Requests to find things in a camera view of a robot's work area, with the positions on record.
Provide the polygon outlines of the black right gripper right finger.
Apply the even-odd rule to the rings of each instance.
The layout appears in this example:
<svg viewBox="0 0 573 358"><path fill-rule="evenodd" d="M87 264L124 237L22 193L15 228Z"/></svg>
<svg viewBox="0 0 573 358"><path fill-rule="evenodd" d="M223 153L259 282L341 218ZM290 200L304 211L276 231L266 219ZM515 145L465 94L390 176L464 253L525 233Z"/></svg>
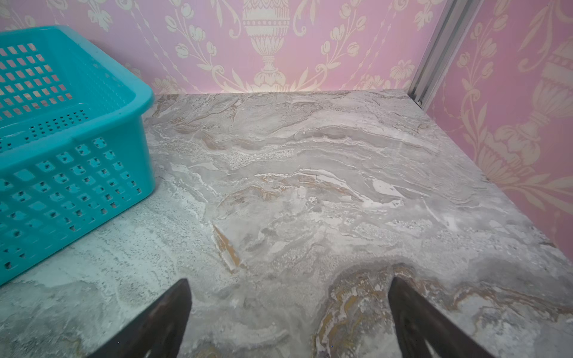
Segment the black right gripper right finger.
<svg viewBox="0 0 573 358"><path fill-rule="evenodd" d="M392 279L388 301L403 357L492 356L402 278Z"/></svg>

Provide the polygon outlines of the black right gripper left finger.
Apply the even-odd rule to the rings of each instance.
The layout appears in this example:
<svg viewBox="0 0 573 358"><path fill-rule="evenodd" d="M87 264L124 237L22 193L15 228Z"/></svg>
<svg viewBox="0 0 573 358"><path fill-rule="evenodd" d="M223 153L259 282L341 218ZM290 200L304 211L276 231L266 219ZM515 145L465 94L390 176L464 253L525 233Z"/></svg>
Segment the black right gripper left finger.
<svg viewBox="0 0 573 358"><path fill-rule="evenodd" d="M189 281L183 278L90 356L177 357L191 309Z"/></svg>

